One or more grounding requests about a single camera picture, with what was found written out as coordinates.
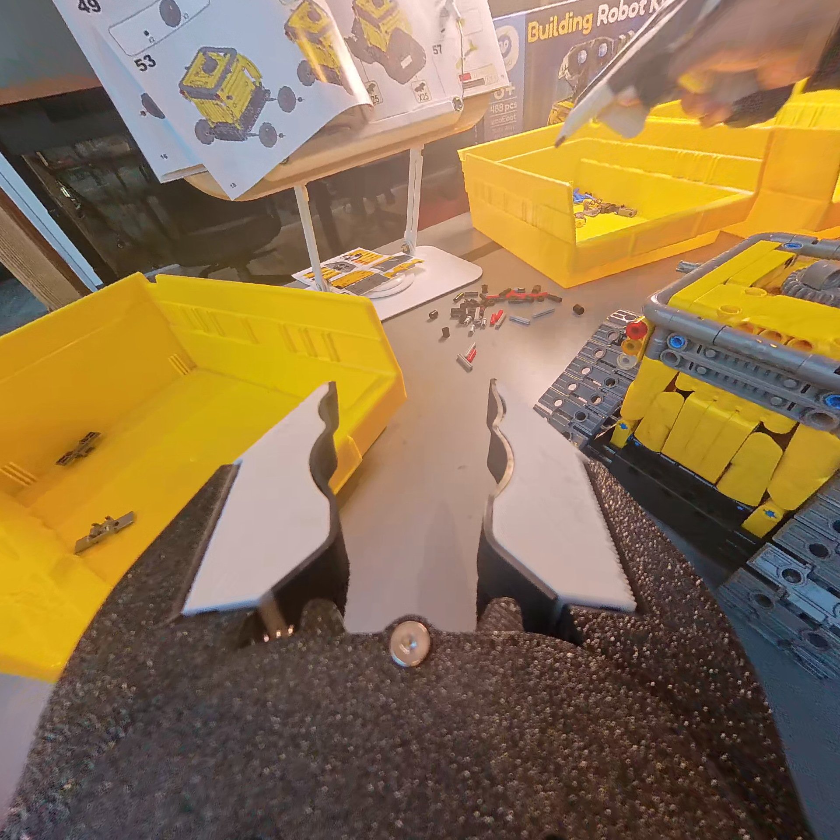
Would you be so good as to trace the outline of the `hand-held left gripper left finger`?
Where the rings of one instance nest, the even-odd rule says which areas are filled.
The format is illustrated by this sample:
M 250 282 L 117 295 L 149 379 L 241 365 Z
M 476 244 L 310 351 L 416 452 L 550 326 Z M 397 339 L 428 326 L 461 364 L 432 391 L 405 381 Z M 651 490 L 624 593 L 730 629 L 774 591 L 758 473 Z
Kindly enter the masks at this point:
M 339 424 L 337 385 L 322 384 L 229 466 L 182 616 L 251 611 L 269 638 L 291 635 L 313 601 L 344 616 L 349 559 L 330 487 Z

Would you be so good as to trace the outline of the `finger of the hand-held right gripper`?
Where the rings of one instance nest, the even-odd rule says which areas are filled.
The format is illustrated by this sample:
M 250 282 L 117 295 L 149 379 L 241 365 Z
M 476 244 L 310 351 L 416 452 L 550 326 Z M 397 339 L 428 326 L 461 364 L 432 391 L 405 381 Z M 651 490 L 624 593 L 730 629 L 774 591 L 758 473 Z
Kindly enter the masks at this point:
M 595 78 L 597 81 L 666 79 L 678 48 L 708 25 L 720 1 L 663 2 Z
M 583 91 L 563 122 L 554 147 L 592 121 L 602 122 L 625 139 L 638 136 L 651 111 L 671 92 L 666 52 L 631 53 L 614 57 Z

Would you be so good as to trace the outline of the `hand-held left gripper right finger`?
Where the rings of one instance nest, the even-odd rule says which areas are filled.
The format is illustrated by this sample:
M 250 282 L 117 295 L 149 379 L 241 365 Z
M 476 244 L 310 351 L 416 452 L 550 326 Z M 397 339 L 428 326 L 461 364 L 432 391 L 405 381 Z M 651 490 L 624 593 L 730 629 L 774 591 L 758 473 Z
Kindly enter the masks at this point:
M 477 620 L 501 599 L 525 632 L 575 634 L 572 611 L 633 615 L 638 602 L 586 458 L 498 379 L 488 386 L 494 480 L 477 551 Z

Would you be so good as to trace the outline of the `heap of grey blue pieces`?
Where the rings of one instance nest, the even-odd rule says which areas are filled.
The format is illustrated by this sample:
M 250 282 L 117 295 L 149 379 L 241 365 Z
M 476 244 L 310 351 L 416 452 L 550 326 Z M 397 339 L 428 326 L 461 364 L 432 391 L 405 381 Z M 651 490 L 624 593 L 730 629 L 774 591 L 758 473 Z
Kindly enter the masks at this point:
M 634 218 L 637 210 L 624 204 L 616 204 L 601 199 L 590 192 L 573 189 L 574 224 L 577 228 L 584 226 L 588 219 L 602 215 L 616 215 L 618 217 Z

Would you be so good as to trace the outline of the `yellow plastic storage bin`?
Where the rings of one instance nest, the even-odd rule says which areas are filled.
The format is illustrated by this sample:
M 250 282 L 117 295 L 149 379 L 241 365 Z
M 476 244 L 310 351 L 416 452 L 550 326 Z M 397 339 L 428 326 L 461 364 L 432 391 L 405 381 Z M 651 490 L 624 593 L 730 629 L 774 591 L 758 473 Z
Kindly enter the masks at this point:
M 141 274 L 2 336 L 2 673 L 54 682 L 111 590 L 214 471 L 335 382 L 339 490 L 405 402 L 372 302 Z M 57 459 L 89 432 L 95 450 Z M 94 522 L 134 524 L 88 551 Z
M 770 127 L 752 210 L 726 232 L 741 238 L 770 232 L 837 238 L 838 90 L 805 92 L 805 82 L 799 82 Z
M 708 245 L 745 220 L 770 131 L 657 117 L 632 140 L 592 124 L 555 148 L 549 126 L 459 156 L 475 229 L 570 289 Z M 573 189 L 637 215 L 576 227 Z

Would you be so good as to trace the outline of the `yellow building-block toy vehicle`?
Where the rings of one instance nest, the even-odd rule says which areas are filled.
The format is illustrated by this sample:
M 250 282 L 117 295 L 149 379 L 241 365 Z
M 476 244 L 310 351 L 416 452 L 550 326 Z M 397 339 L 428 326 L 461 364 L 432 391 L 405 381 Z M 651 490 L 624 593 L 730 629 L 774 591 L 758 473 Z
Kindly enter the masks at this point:
M 612 444 L 768 537 L 838 474 L 838 239 L 756 234 L 655 293 Z

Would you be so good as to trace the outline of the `small grey track link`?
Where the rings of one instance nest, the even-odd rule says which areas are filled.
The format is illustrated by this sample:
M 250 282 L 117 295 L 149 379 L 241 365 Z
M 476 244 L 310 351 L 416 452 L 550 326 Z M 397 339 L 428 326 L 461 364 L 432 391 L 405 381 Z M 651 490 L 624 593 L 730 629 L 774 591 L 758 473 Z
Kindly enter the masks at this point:
M 101 437 L 102 434 L 100 432 L 89 432 L 82 437 L 73 448 L 69 449 L 60 456 L 56 461 L 56 465 L 67 467 L 80 459 L 88 457 L 98 446 Z
M 76 541 L 73 553 L 80 555 L 133 524 L 133 511 L 129 511 L 118 518 L 107 516 L 102 522 L 94 522 L 88 534 Z

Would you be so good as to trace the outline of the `grey desk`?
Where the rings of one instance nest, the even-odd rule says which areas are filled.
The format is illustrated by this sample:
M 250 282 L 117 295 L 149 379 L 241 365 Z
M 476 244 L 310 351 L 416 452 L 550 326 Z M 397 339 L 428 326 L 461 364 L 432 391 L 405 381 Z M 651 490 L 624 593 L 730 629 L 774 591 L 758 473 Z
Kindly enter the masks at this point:
M 818 838 L 755 667 L 705 582 L 594 465 L 640 613 L 582 645 L 476 620 L 487 381 L 530 394 L 616 306 L 486 344 L 388 328 L 408 401 L 339 494 L 343 623 L 286 640 L 179 617 L 215 476 L 103 604 L 53 689 L 2 838 Z

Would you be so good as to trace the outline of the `person's right hand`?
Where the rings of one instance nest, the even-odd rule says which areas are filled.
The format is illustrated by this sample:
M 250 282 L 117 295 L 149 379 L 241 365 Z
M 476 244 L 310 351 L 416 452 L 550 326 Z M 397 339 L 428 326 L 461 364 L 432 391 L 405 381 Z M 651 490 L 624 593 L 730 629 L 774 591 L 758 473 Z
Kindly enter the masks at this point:
M 743 1 L 733 5 L 669 65 L 674 80 L 754 72 L 762 89 L 811 76 L 838 21 L 838 2 Z

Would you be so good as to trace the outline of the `blue toy kit box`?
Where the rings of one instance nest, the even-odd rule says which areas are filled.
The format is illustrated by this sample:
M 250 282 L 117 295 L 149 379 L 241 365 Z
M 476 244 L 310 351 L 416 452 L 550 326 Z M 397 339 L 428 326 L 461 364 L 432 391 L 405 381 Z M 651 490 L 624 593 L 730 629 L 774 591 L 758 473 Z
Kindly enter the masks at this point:
M 508 75 L 484 119 L 486 140 L 561 123 L 574 100 L 666 2 L 491 2 Z

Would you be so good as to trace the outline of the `pile of small building pieces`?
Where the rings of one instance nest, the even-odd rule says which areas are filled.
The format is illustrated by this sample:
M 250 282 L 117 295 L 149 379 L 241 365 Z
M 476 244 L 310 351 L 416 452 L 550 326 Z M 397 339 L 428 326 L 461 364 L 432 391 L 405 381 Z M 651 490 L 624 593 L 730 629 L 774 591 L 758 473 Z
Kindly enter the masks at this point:
M 444 369 L 470 373 L 477 359 L 497 349 L 508 333 L 536 332 L 544 323 L 559 325 L 562 315 L 578 318 L 584 313 L 582 304 L 545 285 L 493 290 L 485 284 L 428 306 L 428 343 L 423 348 Z

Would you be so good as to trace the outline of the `wooden board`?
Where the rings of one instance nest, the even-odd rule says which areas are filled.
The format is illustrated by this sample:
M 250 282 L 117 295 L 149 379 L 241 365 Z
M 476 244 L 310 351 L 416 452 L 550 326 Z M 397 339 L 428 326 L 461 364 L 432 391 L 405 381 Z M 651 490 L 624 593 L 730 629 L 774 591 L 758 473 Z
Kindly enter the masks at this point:
M 468 131 L 485 115 L 489 104 L 488 92 L 463 100 L 460 109 L 455 108 L 453 100 L 438 102 L 393 118 L 366 122 L 354 129 L 314 135 L 290 155 L 271 154 L 259 143 L 248 141 L 245 151 L 233 153 L 234 162 L 251 166 L 251 160 L 255 159 L 255 173 L 259 178 L 249 177 L 239 182 L 232 194 L 208 171 L 189 174 L 185 181 L 220 200 L 254 201 L 395 154 L 421 150 L 438 140 Z

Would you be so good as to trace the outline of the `yellow black sticker sheet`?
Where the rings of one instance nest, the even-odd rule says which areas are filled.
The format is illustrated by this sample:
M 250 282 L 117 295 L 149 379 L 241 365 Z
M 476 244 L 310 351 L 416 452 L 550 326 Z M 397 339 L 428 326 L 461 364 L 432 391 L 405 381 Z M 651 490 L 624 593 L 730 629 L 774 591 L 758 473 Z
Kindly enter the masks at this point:
M 403 253 L 384 255 L 354 248 L 320 265 L 322 279 L 335 291 L 370 299 L 387 298 L 408 288 L 423 259 Z

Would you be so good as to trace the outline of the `instruction booklet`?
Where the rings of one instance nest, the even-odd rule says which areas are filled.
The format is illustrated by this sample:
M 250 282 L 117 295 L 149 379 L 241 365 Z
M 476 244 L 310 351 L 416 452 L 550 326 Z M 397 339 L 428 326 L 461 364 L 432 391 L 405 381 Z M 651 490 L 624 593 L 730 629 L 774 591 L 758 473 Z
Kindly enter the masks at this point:
M 160 179 L 499 90 L 488 2 L 54 2 Z

